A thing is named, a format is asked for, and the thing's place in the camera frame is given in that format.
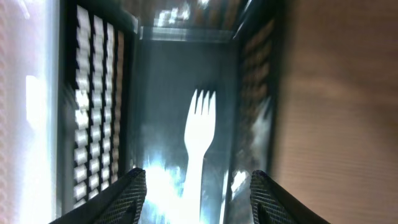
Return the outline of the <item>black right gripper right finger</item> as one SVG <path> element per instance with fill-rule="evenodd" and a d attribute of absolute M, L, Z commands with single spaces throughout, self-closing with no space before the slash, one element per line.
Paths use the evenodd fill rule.
<path fill-rule="evenodd" d="M 261 170 L 252 173 L 250 199 L 255 224 L 327 223 Z"/>

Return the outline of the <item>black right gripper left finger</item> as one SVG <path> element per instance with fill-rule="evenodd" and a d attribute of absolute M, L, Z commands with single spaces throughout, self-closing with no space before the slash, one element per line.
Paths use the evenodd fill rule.
<path fill-rule="evenodd" d="M 136 167 L 87 203 L 51 224 L 138 224 L 146 195 L 146 172 Z"/>

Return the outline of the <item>white plastic fork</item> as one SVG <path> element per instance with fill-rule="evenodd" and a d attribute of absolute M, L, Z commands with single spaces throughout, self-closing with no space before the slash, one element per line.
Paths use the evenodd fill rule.
<path fill-rule="evenodd" d="M 203 159 L 209 149 L 216 125 L 216 94 L 196 89 L 185 125 L 184 143 L 188 154 L 183 190 L 183 222 L 200 223 Z"/>

